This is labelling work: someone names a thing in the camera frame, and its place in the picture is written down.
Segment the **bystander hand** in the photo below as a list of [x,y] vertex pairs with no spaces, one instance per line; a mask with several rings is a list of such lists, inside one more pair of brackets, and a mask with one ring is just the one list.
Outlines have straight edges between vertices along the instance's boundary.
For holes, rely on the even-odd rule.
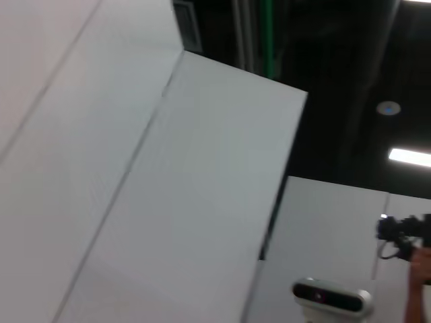
[[410,263],[409,280],[419,286],[430,280],[430,248],[418,248]]

